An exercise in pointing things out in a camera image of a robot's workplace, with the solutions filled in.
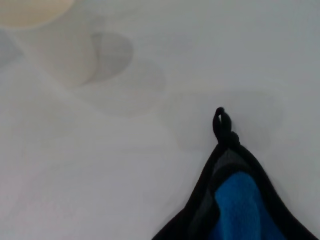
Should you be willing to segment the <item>blue rag with black trim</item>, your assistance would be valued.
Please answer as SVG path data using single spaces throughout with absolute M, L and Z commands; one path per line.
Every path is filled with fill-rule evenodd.
M 217 146 L 185 205 L 152 240 L 319 240 L 288 210 L 222 107 Z

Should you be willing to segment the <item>white paper cup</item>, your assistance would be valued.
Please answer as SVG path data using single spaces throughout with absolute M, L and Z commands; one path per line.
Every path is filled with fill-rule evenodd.
M 20 30 L 53 22 L 76 0 L 0 0 L 0 28 Z

